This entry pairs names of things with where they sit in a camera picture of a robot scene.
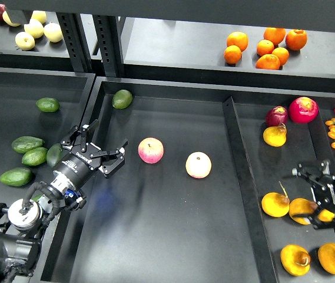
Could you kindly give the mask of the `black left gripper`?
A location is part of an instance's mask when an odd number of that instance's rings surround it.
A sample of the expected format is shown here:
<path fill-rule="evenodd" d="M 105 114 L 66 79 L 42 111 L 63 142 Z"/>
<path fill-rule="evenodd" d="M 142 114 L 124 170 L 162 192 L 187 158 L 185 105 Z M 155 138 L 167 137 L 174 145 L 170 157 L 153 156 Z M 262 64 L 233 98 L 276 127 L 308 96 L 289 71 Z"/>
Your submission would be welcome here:
<path fill-rule="evenodd" d="M 125 164 L 127 139 L 115 150 L 101 150 L 95 144 L 88 144 L 98 125 L 99 121 L 95 119 L 81 127 L 73 126 L 60 141 L 60 145 L 70 151 L 55 165 L 53 174 L 62 179 L 65 187 L 71 190 L 82 188 L 95 170 L 109 179 Z"/>

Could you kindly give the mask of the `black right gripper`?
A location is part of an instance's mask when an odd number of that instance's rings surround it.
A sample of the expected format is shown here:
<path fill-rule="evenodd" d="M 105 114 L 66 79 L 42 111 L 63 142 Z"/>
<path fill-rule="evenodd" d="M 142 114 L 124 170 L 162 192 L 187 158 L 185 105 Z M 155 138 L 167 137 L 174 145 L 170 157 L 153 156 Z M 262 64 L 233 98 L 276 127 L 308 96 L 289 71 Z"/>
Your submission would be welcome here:
<path fill-rule="evenodd" d="M 299 224 L 312 225 L 314 229 L 335 228 L 335 175 L 330 173 L 330 162 L 301 162 L 291 174 L 308 182 L 318 206 L 309 205 L 293 212 L 293 220 Z"/>

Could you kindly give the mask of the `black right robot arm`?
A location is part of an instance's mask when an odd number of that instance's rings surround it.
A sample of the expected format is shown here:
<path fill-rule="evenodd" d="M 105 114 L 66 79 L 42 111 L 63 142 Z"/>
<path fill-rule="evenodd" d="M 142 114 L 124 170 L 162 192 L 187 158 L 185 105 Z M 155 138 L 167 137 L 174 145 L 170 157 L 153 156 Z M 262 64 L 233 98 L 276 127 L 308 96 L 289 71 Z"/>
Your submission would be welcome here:
<path fill-rule="evenodd" d="M 330 171 L 330 161 L 299 163 L 291 174 L 310 185 L 313 202 L 317 205 L 313 212 L 296 213 L 293 217 L 308 220 L 314 229 L 335 228 L 335 174 Z"/>

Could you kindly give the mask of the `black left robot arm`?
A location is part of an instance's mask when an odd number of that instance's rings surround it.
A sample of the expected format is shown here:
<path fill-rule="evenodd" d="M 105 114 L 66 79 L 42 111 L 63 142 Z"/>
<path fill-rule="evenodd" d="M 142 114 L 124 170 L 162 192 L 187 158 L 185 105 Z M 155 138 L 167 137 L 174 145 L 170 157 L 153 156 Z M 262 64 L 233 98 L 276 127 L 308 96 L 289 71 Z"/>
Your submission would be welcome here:
<path fill-rule="evenodd" d="M 63 211 L 85 206 L 82 187 L 96 171 L 109 178 L 124 165 L 128 140 L 114 150 L 102 150 L 90 138 L 98 123 L 74 126 L 61 140 L 68 153 L 53 167 L 52 181 L 33 183 L 11 206 L 0 203 L 0 282 L 31 277 L 49 224 Z"/>

